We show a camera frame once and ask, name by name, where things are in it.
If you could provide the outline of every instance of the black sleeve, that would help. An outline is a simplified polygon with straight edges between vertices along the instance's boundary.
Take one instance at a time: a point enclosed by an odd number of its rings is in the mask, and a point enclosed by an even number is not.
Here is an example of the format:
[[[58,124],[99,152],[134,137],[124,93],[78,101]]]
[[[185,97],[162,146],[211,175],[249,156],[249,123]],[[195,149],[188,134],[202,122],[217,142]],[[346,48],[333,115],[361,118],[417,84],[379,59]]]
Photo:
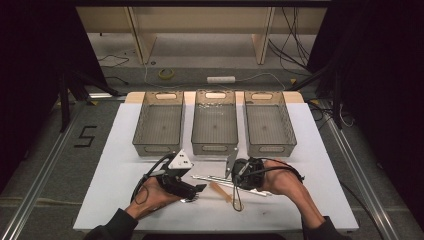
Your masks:
[[[316,229],[306,229],[308,240],[351,240],[348,236],[343,236],[337,232],[333,222],[329,217],[324,217],[325,222]]]
[[[112,219],[104,226],[97,226],[91,230],[84,240],[115,240],[131,239],[138,221],[122,209],[118,209]]]

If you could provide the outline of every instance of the person's left hand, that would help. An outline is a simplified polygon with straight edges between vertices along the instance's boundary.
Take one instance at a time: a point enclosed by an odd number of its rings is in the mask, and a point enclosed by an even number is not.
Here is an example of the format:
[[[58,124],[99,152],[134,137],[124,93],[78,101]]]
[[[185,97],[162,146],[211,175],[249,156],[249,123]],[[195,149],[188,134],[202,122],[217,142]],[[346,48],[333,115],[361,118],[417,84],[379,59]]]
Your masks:
[[[153,211],[165,207],[181,198],[167,193],[155,177],[150,177],[140,187],[139,192],[125,211],[136,220],[139,220]]]

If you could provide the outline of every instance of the white table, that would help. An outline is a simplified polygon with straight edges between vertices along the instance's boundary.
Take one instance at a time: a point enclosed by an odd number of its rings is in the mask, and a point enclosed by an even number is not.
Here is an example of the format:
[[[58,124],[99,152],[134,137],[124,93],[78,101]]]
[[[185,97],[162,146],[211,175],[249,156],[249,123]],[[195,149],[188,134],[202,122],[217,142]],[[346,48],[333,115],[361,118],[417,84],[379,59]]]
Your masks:
[[[239,155],[247,157],[242,109],[242,93],[237,93],[237,122],[239,126]],[[193,156],[191,130],[194,113],[194,92],[186,92],[186,111],[183,148],[194,167],[183,177],[190,184],[206,183],[191,175],[224,176],[223,159]],[[284,160],[302,176],[312,198],[323,215],[331,217],[340,231],[353,231],[358,225],[338,182],[307,104],[287,104],[297,138],[297,146]],[[74,229],[89,231],[106,224],[117,208],[130,203],[133,188],[153,162],[138,156],[132,139],[140,114],[141,104],[121,104],[100,158],[91,186],[75,222]],[[230,188],[223,187],[229,194]],[[141,220],[136,230],[144,233],[264,233],[301,229],[300,214],[285,196],[261,197],[240,192],[244,204],[242,212],[209,186],[192,203],[176,202]]]

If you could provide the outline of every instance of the power strip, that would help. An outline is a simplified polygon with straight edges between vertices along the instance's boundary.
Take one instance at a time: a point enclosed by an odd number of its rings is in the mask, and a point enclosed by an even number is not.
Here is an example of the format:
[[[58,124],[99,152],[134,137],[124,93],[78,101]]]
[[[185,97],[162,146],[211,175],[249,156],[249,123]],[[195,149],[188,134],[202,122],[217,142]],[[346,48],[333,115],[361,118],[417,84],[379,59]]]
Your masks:
[[[216,83],[216,84],[235,83],[236,82],[236,77],[234,77],[234,76],[208,77],[207,80],[208,80],[208,83]]]

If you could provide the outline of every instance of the gray storage bin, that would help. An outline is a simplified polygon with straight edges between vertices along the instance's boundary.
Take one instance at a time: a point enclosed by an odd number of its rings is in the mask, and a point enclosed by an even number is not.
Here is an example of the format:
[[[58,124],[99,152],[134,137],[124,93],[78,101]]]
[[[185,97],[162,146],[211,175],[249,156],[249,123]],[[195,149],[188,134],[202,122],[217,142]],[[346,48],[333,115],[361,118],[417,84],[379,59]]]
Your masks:
[[[234,91],[198,90],[191,136],[195,155],[229,155],[238,144]]]
[[[283,92],[245,92],[248,155],[288,157],[297,144]]]
[[[184,92],[146,92],[133,139],[138,155],[179,152],[183,118]]]

